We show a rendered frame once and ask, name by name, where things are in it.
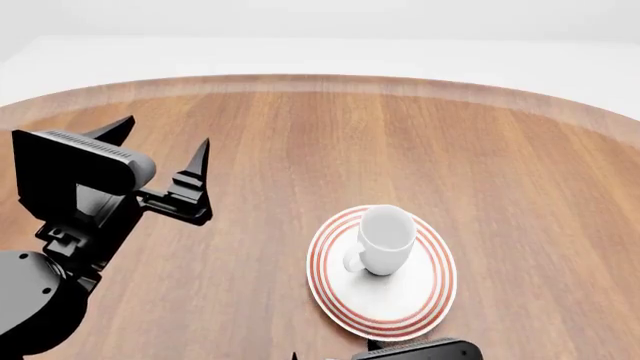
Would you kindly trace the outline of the white plate with red rings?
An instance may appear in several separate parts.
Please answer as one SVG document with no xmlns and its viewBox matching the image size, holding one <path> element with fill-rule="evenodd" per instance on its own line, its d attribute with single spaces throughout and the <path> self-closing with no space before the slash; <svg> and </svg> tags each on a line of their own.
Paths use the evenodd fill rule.
<svg viewBox="0 0 640 360">
<path fill-rule="evenodd" d="M 316 231 L 306 277 L 320 308 L 339 326 L 378 341 L 407 341 L 431 331 L 448 314 L 458 287 L 454 257 L 442 237 L 419 217 L 406 263 L 391 275 L 348 272 L 343 257 L 357 242 L 368 206 L 336 213 Z"/>
</svg>

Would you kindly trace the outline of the white ceramic mug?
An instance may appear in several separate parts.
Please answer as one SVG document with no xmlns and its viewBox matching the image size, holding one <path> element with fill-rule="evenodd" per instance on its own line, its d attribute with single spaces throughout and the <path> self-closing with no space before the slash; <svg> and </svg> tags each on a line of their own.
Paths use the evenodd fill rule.
<svg viewBox="0 0 640 360">
<path fill-rule="evenodd" d="M 356 243 L 346 251 L 343 266 L 347 272 L 391 275 L 406 263 L 416 236 L 415 221 L 404 209 L 372 206 L 360 219 Z"/>
</svg>

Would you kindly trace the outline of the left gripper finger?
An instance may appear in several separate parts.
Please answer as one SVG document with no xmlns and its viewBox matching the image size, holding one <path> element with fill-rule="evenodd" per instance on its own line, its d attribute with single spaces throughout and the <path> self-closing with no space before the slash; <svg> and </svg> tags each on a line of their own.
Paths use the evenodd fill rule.
<svg viewBox="0 0 640 360">
<path fill-rule="evenodd" d="M 168 195 L 173 203 L 186 209 L 210 209 L 207 191 L 209 139 L 204 140 L 189 164 L 172 176 Z"/>
<path fill-rule="evenodd" d="M 83 136 L 113 146 L 121 146 L 134 128 L 135 123 L 134 116 L 126 116 L 102 128 L 84 133 Z"/>
</svg>

